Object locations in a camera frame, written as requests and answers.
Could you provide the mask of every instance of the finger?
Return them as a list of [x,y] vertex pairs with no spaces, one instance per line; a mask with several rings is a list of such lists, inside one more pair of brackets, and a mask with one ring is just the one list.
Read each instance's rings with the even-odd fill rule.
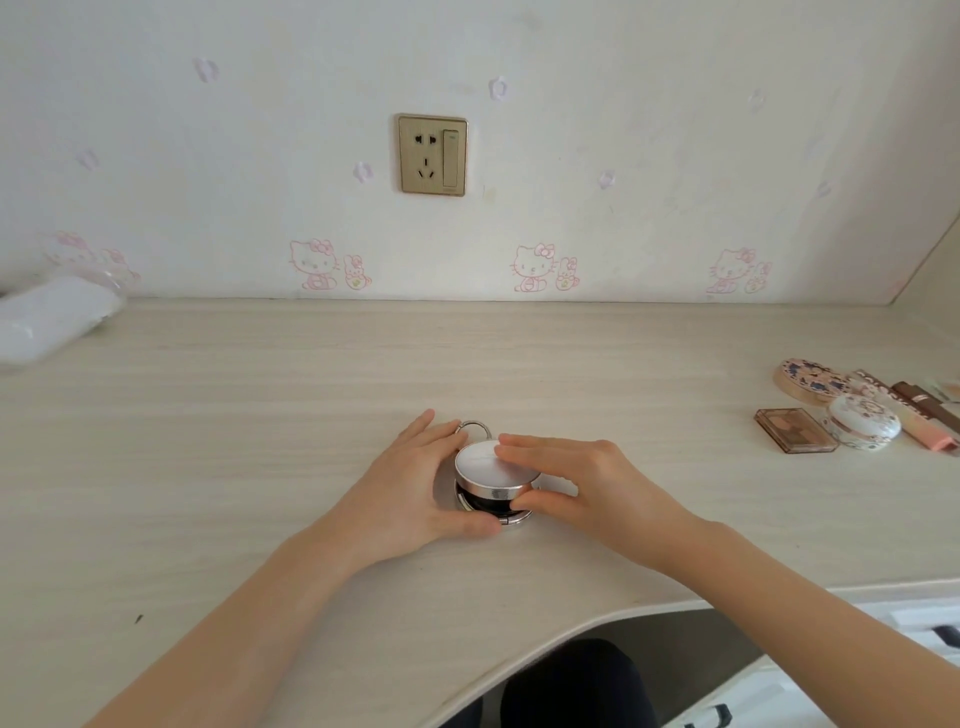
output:
[[576,497],[566,493],[533,490],[514,498],[510,507],[515,511],[543,513],[558,521],[575,524],[580,519],[584,506]]
[[504,432],[499,437],[500,443],[514,448],[562,448],[586,449],[592,443],[583,440],[567,440],[563,437],[536,437],[534,435],[510,435]]
[[460,430],[459,432],[454,432],[452,435],[447,435],[440,440],[434,440],[432,443],[426,446],[425,449],[434,458],[436,458],[437,463],[439,464],[458,449],[466,445],[468,439],[469,433],[465,430]]
[[434,524],[438,538],[485,538],[500,532],[500,520],[480,511],[438,511]]
[[400,445],[401,443],[405,443],[408,440],[417,437],[417,435],[423,432],[426,429],[426,426],[433,421],[434,415],[436,414],[437,413],[432,409],[423,410],[423,414],[421,414],[413,422],[400,431],[400,434],[398,434],[394,440],[394,445]]
[[515,448],[510,445],[497,445],[493,452],[508,463],[533,468],[548,475],[558,475],[567,480],[576,480],[589,465],[586,451],[562,448]]
[[415,448],[420,448],[424,445],[429,445],[434,440],[440,440],[442,437],[452,435],[457,431],[457,427],[459,426],[460,420],[451,420],[450,422],[443,423],[442,425],[433,425],[432,427],[428,427],[419,435],[415,435],[409,442]]

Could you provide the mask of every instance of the hello kitty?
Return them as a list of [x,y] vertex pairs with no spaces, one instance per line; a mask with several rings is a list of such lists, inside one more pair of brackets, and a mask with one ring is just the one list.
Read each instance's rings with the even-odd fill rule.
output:
[[354,291],[366,288],[373,283],[363,272],[363,258],[359,255],[344,256],[344,278]]
[[724,250],[717,261],[710,268],[710,276],[716,278],[707,293],[732,293],[736,290],[736,282],[750,274],[754,269],[756,251],[752,248],[741,248],[738,251]]
[[42,243],[43,254],[56,265],[95,266],[100,260],[75,232],[57,232]]
[[333,246],[329,240],[310,240],[301,243],[298,240],[290,241],[290,262],[301,273],[306,274],[304,288],[312,291],[329,291],[337,285],[337,281],[330,275],[339,270]]
[[140,280],[140,274],[130,269],[127,259],[120,251],[104,249],[101,254],[110,277],[117,280],[121,285],[129,289]]
[[756,293],[767,287],[767,276],[770,275],[770,269],[774,267],[773,263],[758,263],[754,267],[753,274],[743,284],[744,293]]
[[540,243],[536,248],[518,246],[512,268],[523,280],[514,290],[517,293],[536,293],[546,288],[546,280],[543,278],[553,270],[553,254],[552,245]]
[[577,259],[565,257],[560,261],[560,270],[557,272],[557,288],[568,291],[580,284],[577,278]]

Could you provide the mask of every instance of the desk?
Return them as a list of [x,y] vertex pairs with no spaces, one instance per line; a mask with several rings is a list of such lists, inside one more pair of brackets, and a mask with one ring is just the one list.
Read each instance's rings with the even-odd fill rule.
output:
[[[134,301],[0,377],[5,723],[91,716],[426,406],[612,439],[688,507],[848,598],[960,595],[960,459],[906,436],[783,454],[753,415],[793,403],[771,380],[789,356],[890,381],[960,362],[889,308]],[[265,724],[436,725],[594,624],[700,606],[534,516],[357,575]]]

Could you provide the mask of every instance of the silver compact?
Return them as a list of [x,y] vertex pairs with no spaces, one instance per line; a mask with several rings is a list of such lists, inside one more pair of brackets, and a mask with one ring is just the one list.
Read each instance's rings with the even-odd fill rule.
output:
[[465,511],[493,514],[503,525],[525,521],[530,511],[515,511],[510,502],[531,490],[540,472],[500,460],[493,452],[496,440],[490,428],[470,420],[458,429],[469,425],[483,427],[487,439],[467,445],[454,459],[457,503]]

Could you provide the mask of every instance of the black compact base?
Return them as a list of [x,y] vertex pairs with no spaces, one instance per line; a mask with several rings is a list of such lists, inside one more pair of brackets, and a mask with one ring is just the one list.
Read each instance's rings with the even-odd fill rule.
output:
[[491,500],[468,493],[456,483],[457,503],[465,511],[483,511],[497,516],[503,525],[515,525],[530,517],[530,511],[515,511],[508,500]]

